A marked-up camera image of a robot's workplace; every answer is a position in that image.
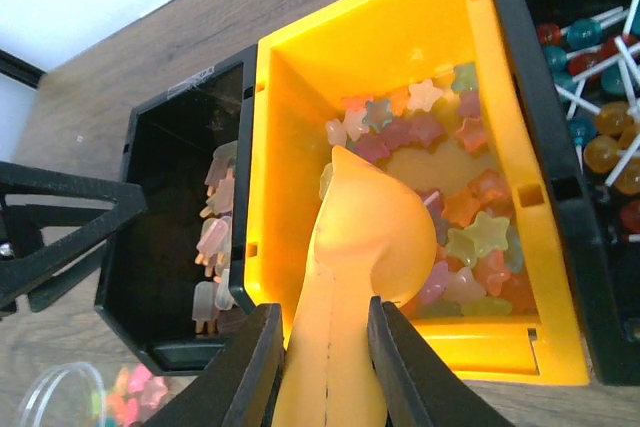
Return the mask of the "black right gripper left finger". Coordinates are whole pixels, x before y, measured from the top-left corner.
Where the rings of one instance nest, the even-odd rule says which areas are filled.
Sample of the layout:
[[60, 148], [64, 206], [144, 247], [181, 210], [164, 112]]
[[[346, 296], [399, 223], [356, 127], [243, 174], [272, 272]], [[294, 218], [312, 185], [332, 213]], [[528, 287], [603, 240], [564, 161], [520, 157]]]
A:
[[261, 304], [148, 426], [270, 426], [284, 365], [282, 309]]

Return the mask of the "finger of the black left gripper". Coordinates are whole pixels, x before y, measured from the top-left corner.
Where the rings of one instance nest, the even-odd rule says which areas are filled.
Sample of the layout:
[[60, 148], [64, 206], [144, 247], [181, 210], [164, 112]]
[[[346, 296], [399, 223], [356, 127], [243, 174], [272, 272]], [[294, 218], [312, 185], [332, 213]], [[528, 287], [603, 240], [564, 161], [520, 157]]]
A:
[[[50, 196], [107, 202], [106, 207], [25, 203], [10, 195]], [[25, 295], [40, 312], [98, 267], [97, 245], [146, 210], [136, 184], [1, 163], [1, 316], [17, 311]]]

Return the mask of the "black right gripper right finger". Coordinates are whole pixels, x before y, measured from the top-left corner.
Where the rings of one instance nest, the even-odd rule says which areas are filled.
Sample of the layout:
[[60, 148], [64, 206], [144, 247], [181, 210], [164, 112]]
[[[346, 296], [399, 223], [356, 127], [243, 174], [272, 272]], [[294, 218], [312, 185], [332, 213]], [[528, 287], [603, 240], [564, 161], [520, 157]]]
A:
[[367, 333], [388, 426], [512, 424], [454, 374], [393, 303], [371, 299]]

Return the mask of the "clear plastic cup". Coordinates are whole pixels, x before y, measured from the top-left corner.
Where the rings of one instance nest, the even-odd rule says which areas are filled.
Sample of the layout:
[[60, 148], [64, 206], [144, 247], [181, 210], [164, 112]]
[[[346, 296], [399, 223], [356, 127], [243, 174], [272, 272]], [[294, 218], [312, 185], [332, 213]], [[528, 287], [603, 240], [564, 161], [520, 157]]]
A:
[[15, 426], [46, 426], [57, 400], [59, 426], [142, 426], [168, 401], [170, 386], [145, 366], [123, 366], [111, 385], [89, 362], [60, 364], [31, 384], [15, 414]]

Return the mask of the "black bin with popsicle candies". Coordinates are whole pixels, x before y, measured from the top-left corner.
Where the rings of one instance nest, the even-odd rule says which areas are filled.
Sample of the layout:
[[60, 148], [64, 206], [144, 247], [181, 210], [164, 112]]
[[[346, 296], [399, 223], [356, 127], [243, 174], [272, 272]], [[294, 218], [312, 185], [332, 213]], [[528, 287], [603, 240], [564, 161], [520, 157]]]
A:
[[239, 146], [232, 221], [231, 285], [245, 311], [243, 287], [257, 46], [181, 81], [131, 112], [120, 180], [139, 185], [147, 210], [107, 242], [95, 310], [152, 373], [202, 371], [230, 340], [202, 334], [192, 319], [205, 206], [214, 150]]

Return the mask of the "orange plastic scoop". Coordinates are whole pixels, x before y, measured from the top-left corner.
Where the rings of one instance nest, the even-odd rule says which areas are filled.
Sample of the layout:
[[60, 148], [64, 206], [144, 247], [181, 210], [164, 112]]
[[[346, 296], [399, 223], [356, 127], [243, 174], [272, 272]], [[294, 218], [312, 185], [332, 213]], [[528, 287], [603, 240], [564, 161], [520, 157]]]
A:
[[404, 305], [434, 263], [431, 215], [411, 188], [343, 147], [316, 218], [285, 355], [275, 426], [383, 426], [370, 301]]

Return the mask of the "yellow bin with star candies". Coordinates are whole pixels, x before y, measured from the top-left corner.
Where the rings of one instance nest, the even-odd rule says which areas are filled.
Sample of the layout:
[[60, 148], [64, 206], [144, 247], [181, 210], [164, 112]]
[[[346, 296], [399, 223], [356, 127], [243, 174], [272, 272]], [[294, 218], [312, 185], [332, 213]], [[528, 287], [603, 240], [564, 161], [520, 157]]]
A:
[[290, 331], [299, 301], [320, 175], [330, 159], [326, 125], [386, 100], [396, 117], [422, 108], [410, 86], [439, 89], [431, 116], [444, 133], [429, 146], [383, 147], [365, 136], [376, 164], [421, 192], [459, 197], [460, 210], [506, 217], [511, 246], [476, 258], [500, 272], [497, 307], [462, 318], [409, 303], [414, 327], [465, 380], [583, 386], [586, 354], [561, 240], [494, 0], [339, 0], [260, 40], [243, 274], [255, 304], [277, 303]]

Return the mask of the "black bin with lollipops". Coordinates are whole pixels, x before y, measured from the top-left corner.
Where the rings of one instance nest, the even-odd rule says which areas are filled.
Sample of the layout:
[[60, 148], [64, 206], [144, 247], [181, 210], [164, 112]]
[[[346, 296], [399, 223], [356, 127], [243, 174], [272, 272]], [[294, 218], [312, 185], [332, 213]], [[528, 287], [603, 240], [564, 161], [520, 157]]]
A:
[[494, 0], [597, 379], [639, 382], [637, 0]]

